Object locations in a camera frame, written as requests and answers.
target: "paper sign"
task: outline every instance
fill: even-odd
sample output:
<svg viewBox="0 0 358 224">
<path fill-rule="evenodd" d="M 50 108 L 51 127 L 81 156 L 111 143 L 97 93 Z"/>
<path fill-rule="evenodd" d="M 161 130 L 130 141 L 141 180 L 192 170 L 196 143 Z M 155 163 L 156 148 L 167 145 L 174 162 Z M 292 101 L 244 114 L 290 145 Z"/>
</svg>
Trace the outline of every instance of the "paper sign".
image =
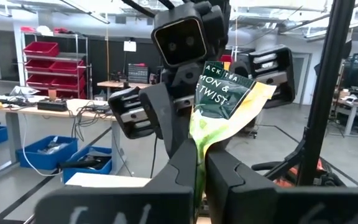
<svg viewBox="0 0 358 224">
<path fill-rule="evenodd" d="M 136 42 L 124 41 L 124 51 L 125 52 L 136 52 Z"/>
</svg>

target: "yellow packet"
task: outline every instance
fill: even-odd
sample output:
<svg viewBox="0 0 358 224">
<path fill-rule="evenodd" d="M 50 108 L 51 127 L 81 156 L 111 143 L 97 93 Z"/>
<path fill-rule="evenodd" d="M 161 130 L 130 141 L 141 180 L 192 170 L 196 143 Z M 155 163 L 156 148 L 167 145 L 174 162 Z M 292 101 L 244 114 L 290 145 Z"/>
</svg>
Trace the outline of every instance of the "yellow packet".
<svg viewBox="0 0 358 224">
<path fill-rule="evenodd" d="M 205 186 L 204 158 L 208 148 L 225 140 L 252 121 L 271 99 L 276 86 L 242 77 L 222 68 L 221 62 L 206 62 L 196 91 L 190 118 L 190 136 L 197 146 L 195 208 L 200 206 Z"/>
</svg>

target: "workbench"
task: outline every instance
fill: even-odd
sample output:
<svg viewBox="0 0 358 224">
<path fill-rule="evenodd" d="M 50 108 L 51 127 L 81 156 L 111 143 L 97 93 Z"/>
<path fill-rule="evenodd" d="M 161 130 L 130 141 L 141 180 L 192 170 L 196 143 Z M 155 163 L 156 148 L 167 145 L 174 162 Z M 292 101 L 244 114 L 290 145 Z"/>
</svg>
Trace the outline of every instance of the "workbench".
<svg viewBox="0 0 358 224">
<path fill-rule="evenodd" d="M 347 137 L 358 137 L 358 136 L 355 136 L 355 135 L 352 135 L 351 132 L 352 132 L 352 127 L 353 127 L 353 122 L 354 122 L 354 119 L 356 118 L 356 113 L 357 113 L 357 109 L 358 109 L 358 102 L 348 102 L 346 100 L 333 100 L 333 103 L 337 103 L 338 104 L 338 107 L 337 107 L 337 111 L 338 112 L 338 109 L 340 107 L 340 105 L 345 105 L 345 106 L 348 106 L 350 107 L 350 114 L 347 118 L 347 122 L 346 122 L 346 127 L 345 127 L 345 133 L 344 133 L 344 136 L 347 136 Z"/>
<path fill-rule="evenodd" d="M 129 83 L 130 87 L 139 87 L 139 88 L 146 88 L 150 86 L 151 84 L 145 84 L 145 83 Z M 105 82 L 99 82 L 98 86 L 106 87 L 107 88 L 107 97 L 110 97 L 111 91 L 110 88 L 123 88 L 124 83 L 123 82 L 114 82 L 114 81 L 105 81 Z"/>
<path fill-rule="evenodd" d="M 58 117 L 58 118 L 71 118 L 74 119 L 78 114 L 78 108 L 82 108 L 87 105 L 90 100 L 80 100 L 80 99 L 71 99 L 67 100 L 67 107 L 70 110 L 64 112 L 57 111 L 46 111 L 46 110 L 38 110 L 37 107 L 25 107 L 25 108 L 1 108 L 0 111 L 5 112 L 6 119 L 6 128 L 7 128 L 7 136 L 8 136 L 8 147 L 10 153 L 10 161 L 0 166 L 0 175 L 5 172 L 9 172 L 13 168 L 19 166 L 19 161 L 16 157 L 16 150 L 22 149 L 22 136 L 20 132 L 19 126 L 19 114 L 32 114 L 39 116 L 48 116 L 48 117 Z M 93 101 L 95 105 L 106 105 L 107 101 Z M 92 112 L 83 112 L 82 118 L 92 119 L 95 114 Z M 112 150 L 112 159 L 113 159 L 113 168 L 111 173 L 117 174 L 118 171 L 123 166 L 123 161 L 118 155 L 121 154 L 122 158 L 125 160 L 124 151 L 121 148 L 120 143 L 120 134 L 121 128 L 116 122 L 115 117 L 107 116 L 103 119 L 103 121 L 108 121 L 111 123 L 111 148 Z M 97 139 L 102 138 L 108 131 L 102 133 Z"/>
<path fill-rule="evenodd" d="M 151 179 L 141 177 L 123 177 L 116 175 L 76 173 L 66 185 L 82 187 L 144 187 Z M 198 217 L 197 224 L 210 224 L 206 217 Z"/>
</svg>

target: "black metal frame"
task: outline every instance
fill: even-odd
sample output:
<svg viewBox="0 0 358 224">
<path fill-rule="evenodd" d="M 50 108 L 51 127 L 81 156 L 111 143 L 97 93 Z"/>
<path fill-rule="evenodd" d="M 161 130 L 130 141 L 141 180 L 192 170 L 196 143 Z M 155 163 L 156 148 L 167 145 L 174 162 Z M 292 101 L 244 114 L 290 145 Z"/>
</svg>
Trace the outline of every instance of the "black metal frame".
<svg viewBox="0 0 358 224">
<path fill-rule="evenodd" d="M 346 42 L 355 0 L 335 0 L 321 57 L 321 67 L 305 129 L 305 154 L 300 163 L 297 185 L 313 185 L 327 126 L 342 51 Z"/>
</svg>

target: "table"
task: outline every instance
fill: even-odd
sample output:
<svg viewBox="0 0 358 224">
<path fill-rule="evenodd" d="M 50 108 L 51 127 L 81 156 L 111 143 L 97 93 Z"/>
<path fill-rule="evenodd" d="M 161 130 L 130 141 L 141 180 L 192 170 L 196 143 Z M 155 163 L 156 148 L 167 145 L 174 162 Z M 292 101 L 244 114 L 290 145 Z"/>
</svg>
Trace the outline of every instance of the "table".
<svg viewBox="0 0 358 224">
<path fill-rule="evenodd" d="M 358 109 L 358 102 L 351 103 L 351 102 L 348 102 L 346 100 L 338 100 L 338 101 L 336 101 L 335 99 L 333 99 L 333 102 L 338 103 L 339 105 L 346 105 L 346 106 L 351 107 L 351 113 L 349 114 L 349 116 L 347 118 L 344 136 L 358 137 L 356 135 L 351 134 L 354 118 L 356 117 L 356 113 L 357 113 L 357 109 Z"/>
<path fill-rule="evenodd" d="M 66 185 L 82 187 L 144 187 L 151 179 L 140 177 L 124 177 L 117 175 L 76 173 Z M 197 224 L 210 224 L 211 220 L 199 217 Z"/>
<path fill-rule="evenodd" d="M 22 137 L 20 133 L 20 126 L 19 126 L 19 114 L 34 114 L 34 115 L 40 115 L 40 116 L 49 116 L 49 117 L 59 117 L 59 118 L 74 118 L 73 116 L 76 116 L 78 114 L 77 109 L 84 107 L 87 103 L 89 103 L 90 100 L 80 100 L 80 99 L 72 99 L 67 100 L 67 107 L 70 111 L 72 111 L 72 114 L 70 114 L 68 111 L 65 112 L 58 112 L 58 111 L 45 111 L 45 110 L 38 110 L 36 107 L 28 107 L 28 108 L 22 108 L 20 110 L 11 110 L 9 108 L 2 108 L 0 111 L 5 112 L 5 119 L 6 119 L 6 128 L 7 128 L 7 136 L 8 136 L 8 147 L 10 152 L 10 158 L 11 160 L 4 165 L 0 166 L 0 175 L 5 172 L 9 172 L 13 168 L 16 168 L 19 166 L 19 161 L 16 157 L 16 150 L 22 148 Z M 107 104 L 107 101 L 93 101 L 96 105 L 105 105 Z M 83 118 L 94 118 L 94 113 L 91 112 L 84 112 L 82 114 Z M 116 149 L 116 145 L 118 146 L 118 149 L 112 150 L 112 159 L 113 159 L 113 168 L 111 173 L 117 174 L 118 171 L 123 166 L 123 161 L 119 157 L 118 153 L 121 154 L 122 158 L 125 160 L 125 154 L 123 149 L 121 148 L 120 143 L 120 134 L 121 134 L 121 128 L 116 122 L 115 117 L 108 116 L 104 121 L 110 121 L 111 122 L 111 147 L 112 149 Z M 98 136 L 94 142 L 101 139 L 104 135 L 106 135 L 108 131 L 106 130 L 104 133 L 102 133 L 100 136 Z"/>
<path fill-rule="evenodd" d="M 139 88 L 146 88 L 150 86 L 151 84 L 145 84 L 145 83 L 129 83 L 130 87 L 138 86 Z M 110 97 L 110 88 L 119 88 L 124 87 L 123 82 L 114 82 L 114 81 L 105 81 L 105 82 L 99 82 L 98 86 L 101 87 L 107 87 L 107 97 Z"/>
</svg>

